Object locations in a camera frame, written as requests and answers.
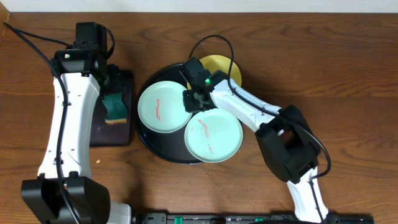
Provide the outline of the green yellow sponge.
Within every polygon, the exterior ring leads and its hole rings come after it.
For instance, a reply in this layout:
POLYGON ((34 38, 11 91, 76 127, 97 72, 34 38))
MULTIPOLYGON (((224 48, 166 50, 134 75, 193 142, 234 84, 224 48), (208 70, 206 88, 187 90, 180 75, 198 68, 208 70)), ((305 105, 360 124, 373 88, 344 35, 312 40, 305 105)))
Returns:
POLYGON ((127 122, 127 108, 123 103, 123 93, 113 93, 105 96, 102 99, 107 114, 105 117, 105 123, 107 124, 118 124, 127 122))

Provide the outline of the mint plate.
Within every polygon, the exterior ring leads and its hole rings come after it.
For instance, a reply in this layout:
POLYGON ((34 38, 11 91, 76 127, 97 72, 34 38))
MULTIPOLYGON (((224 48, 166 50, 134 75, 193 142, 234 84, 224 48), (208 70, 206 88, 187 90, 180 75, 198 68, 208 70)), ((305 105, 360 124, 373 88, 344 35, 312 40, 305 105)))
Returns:
POLYGON ((194 115, 184 132, 185 145, 191 155, 202 162, 223 162, 238 152, 243 129, 231 113, 212 109, 194 115))
POLYGON ((140 121, 157 133, 172 133, 184 127, 192 114, 185 111, 183 85, 172 81, 156 82, 146 88, 137 104, 140 121))

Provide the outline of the yellow plate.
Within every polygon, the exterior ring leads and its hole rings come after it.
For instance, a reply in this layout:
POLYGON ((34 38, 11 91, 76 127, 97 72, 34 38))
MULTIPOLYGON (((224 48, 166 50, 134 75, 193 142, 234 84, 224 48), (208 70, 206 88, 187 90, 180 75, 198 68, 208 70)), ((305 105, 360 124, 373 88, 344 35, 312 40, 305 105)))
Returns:
MULTIPOLYGON (((205 69, 208 69, 211 73, 221 70, 227 73, 230 65, 230 59, 222 55, 208 55, 200 59, 201 64, 205 69)), ((231 70, 231 78, 239 86, 242 85, 242 76, 238 66, 233 63, 231 70)))

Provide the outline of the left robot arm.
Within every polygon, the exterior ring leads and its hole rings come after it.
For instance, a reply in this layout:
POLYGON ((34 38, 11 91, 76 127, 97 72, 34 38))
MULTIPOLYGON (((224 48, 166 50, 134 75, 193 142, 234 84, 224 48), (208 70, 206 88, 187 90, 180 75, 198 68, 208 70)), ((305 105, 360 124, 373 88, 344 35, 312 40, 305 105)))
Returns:
POLYGON ((49 143, 37 177, 21 196, 41 223, 132 223, 132 207, 114 202, 95 182, 90 147, 131 140, 133 77, 108 64, 105 50, 68 49, 51 64, 55 106, 49 143))

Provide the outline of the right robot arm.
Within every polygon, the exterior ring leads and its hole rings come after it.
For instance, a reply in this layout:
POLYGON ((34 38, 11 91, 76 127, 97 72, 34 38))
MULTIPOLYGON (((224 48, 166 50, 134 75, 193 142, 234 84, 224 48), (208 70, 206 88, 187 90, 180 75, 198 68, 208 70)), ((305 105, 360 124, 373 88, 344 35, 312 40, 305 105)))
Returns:
POLYGON ((297 219, 325 223, 328 209, 317 179, 322 176, 318 172, 318 155, 326 149, 313 135, 300 110, 266 103, 221 71, 211 74, 208 70, 192 73, 183 69, 180 73, 191 86, 183 93, 185 109, 222 109, 249 127, 267 167, 287 184, 297 219))

